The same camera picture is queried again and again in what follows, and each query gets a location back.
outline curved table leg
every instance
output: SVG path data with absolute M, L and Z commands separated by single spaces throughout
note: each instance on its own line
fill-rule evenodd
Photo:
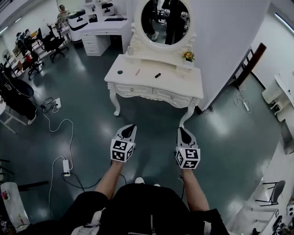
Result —
M 184 122 L 193 115 L 195 107 L 198 105 L 198 103 L 199 100 L 195 98 L 191 101 L 190 105 L 188 106 L 188 112 L 182 117 L 180 121 L 180 127 L 184 128 Z
M 110 92 L 110 100 L 111 102 L 114 104 L 116 111 L 114 112 L 115 116 L 118 116 L 120 113 L 120 106 L 119 106 L 119 102 L 118 99 L 116 98 L 116 91 L 114 88 L 114 84 L 113 83 L 108 83 L 108 89 Z

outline drawer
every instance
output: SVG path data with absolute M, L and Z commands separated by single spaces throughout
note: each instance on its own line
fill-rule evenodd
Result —
M 177 103 L 187 104 L 187 105 L 190 104 L 190 102 L 192 100 L 192 97 L 178 95 L 173 92 L 161 90 L 161 89 L 157 89 L 157 88 L 153 89 L 153 94 L 161 96 L 162 98 L 165 98 L 165 99 L 169 99 L 171 101 L 175 101 Z
M 119 35 L 118 30 L 98 30 L 96 35 Z
M 119 93 L 125 92 L 128 94 L 132 93 L 140 93 L 140 94 L 152 94 L 152 88 L 147 86 L 132 86 L 132 85 L 122 85 L 122 84 L 116 84 L 116 91 Z
M 88 52 L 95 52 L 95 53 L 98 53 L 98 47 L 96 46 L 96 47 L 91 47 L 91 48 L 89 48 L 89 47 L 85 47 L 85 50 L 86 50 L 86 53 L 88 53 Z
M 83 39 L 83 44 L 84 44 L 84 46 L 89 46 L 89 45 L 96 46 L 97 45 L 96 41 L 94 41 L 94 40 L 84 40 L 84 39 Z
M 82 37 L 93 37 L 92 33 L 82 33 Z

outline white vanity table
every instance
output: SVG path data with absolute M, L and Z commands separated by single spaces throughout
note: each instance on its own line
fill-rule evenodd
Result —
M 80 32 L 82 41 L 88 56 L 101 56 L 110 46 L 110 35 L 120 35 L 122 39 L 123 52 L 127 52 L 132 38 L 130 21 L 130 2 L 127 1 L 127 16 L 120 16 L 127 20 L 123 21 L 105 21 L 109 18 L 118 18 L 118 16 L 103 16 L 101 4 L 105 0 L 86 0 L 85 11 L 88 17 L 88 25 L 83 27 Z M 89 17 L 96 16 L 98 22 L 90 22 Z
M 148 0 L 140 0 L 137 5 L 134 32 L 128 52 L 119 55 L 105 81 L 110 90 L 110 99 L 116 107 L 115 116 L 120 113 L 116 94 L 129 98 L 142 98 L 165 101 L 176 108 L 188 107 L 181 119 L 180 127 L 194 113 L 195 107 L 203 98 L 201 71 L 187 65 L 182 59 L 185 51 L 192 50 L 196 34 L 194 17 L 188 0 L 181 0 L 191 15 L 190 28 L 186 35 L 173 45 L 154 43 L 148 39 L 141 24 L 141 13 Z

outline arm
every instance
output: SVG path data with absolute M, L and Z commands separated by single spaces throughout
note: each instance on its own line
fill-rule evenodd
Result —
M 109 200 L 112 199 L 122 168 L 123 162 L 113 161 L 95 191 L 104 194 Z
M 182 170 L 190 211 L 209 211 L 209 205 L 192 170 Z

